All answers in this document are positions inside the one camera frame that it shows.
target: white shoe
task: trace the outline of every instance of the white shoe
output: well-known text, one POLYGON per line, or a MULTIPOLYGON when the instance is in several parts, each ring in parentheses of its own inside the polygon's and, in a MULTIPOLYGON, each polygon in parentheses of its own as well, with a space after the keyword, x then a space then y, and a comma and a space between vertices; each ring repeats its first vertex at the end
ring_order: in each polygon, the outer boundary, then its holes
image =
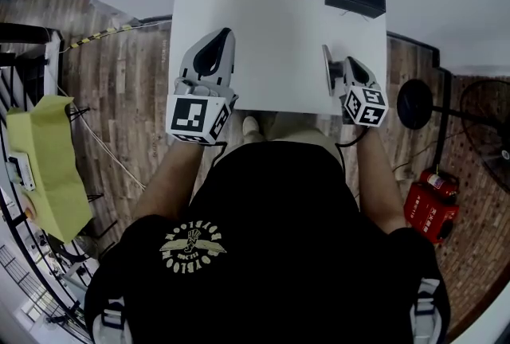
POLYGON ((251 133, 252 131, 259 133, 261 128, 253 116, 247 116, 242 123, 242 134, 247 136, 248 133, 251 133))

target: beige pants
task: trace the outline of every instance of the beige pants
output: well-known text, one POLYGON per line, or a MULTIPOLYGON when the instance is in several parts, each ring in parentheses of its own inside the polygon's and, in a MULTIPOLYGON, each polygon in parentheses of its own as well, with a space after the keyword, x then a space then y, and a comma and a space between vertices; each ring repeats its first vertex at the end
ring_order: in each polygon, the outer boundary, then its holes
MULTIPOLYGON (((340 154, 333 139, 328 138, 319 129, 313 127, 307 119, 308 117, 306 115, 297 113, 277 113, 277 117, 275 118, 267 138, 257 131, 252 131, 245 136, 243 144, 264 141, 316 144, 326 149, 341 163, 342 160, 340 159, 340 154)), ((231 153, 240 146, 242 145, 234 147, 232 150, 225 153, 225 155, 231 153)))

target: white table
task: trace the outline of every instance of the white table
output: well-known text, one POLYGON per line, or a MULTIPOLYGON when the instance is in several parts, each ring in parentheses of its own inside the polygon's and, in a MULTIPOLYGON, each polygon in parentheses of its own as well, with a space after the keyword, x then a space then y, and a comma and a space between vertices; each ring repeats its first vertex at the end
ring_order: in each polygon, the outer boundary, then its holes
POLYGON ((322 44, 335 61, 353 56, 386 87, 386 17, 374 20, 324 0, 175 0, 169 92, 184 53, 222 27, 236 38, 230 86, 236 109, 341 115, 330 97, 322 44))

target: black round base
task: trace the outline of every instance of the black round base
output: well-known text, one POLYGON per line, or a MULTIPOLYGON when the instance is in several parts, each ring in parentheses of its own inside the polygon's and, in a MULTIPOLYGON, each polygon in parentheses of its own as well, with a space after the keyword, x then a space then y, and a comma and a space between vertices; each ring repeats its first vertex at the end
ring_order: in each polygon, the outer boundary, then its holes
POLYGON ((432 115, 432 92, 422 80, 408 80, 398 92, 397 113, 402 124, 421 129, 432 115))

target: red box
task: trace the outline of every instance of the red box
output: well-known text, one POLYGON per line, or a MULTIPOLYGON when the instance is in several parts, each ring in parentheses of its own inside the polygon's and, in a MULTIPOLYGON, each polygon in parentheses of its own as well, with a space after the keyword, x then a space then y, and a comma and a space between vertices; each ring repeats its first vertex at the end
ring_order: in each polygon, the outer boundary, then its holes
POLYGON ((433 244, 449 235, 458 212, 458 205, 444 204, 427 185, 417 182, 411 186, 404 205, 407 221, 433 244))

